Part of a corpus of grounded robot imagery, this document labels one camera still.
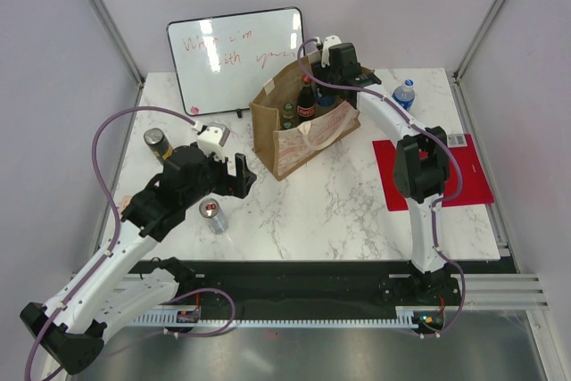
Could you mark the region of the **blue-label water bottle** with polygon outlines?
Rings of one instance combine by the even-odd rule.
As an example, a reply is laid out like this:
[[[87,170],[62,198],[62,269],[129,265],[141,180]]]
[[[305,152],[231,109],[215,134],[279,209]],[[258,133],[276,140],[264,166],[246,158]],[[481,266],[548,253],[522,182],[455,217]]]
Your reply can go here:
[[[394,89],[392,98],[408,112],[416,98],[414,81],[412,79],[405,79],[397,88]]]
[[[336,94],[326,94],[322,89],[317,89],[315,94],[316,105],[323,109],[333,109],[336,103]]]

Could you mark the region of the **Coca-Cola glass bottle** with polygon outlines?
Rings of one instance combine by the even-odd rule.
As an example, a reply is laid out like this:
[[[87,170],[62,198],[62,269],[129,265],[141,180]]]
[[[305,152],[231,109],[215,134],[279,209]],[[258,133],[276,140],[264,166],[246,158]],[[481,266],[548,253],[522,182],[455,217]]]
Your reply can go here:
[[[302,75],[302,88],[297,97],[297,115],[300,123],[313,120],[316,115],[316,102],[311,79]]]

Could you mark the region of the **brown canvas tote bag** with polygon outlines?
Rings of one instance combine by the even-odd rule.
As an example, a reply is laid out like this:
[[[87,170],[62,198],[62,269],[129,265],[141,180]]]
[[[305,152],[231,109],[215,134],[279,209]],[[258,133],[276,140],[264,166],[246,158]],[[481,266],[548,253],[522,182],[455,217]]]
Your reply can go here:
[[[250,102],[253,151],[278,181],[360,127],[360,111],[342,101],[306,124],[282,128],[284,105],[294,103],[301,89],[302,69],[293,61]]]

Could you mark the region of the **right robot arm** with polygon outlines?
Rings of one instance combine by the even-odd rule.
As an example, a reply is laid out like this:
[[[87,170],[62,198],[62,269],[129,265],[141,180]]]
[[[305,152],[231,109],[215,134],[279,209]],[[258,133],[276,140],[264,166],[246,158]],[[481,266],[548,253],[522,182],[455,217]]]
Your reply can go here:
[[[451,152],[446,132],[428,128],[389,95],[381,94],[381,80],[365,72],[351,43],[337,36],[314,38],[319,58],[312,60],[311,79],[329,93],[355,103],[393,143],[393,183],[405,198],[410,216],[412,254],[410,261],[421,274],[408,285],[410,297],[430,303],[441,292],[441,284],[430,274],[442,269],[445,259],[437,243],[438,210],[450,178]]]

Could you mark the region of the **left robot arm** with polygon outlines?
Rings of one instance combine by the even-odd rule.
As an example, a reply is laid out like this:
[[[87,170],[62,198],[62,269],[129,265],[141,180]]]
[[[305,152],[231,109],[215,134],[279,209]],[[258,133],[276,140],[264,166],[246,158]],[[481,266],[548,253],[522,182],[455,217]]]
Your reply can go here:
[[[162,172],[115,213],[119,224],[112,239],[58,294],[44,303],[30,302],[21,311],[21,321],[35,338],[32,348],[43,348],[61,370],[76,375],[139,315],[164,302],[192,300],[194,273],[174,257],[159,261],[151,275],[123,294],[112,291],[205,196],[244,199],[249,194],[256,176],[244,154],[236,153],[235,165],[230,174],[227,160],[197,143],[176,148]]]

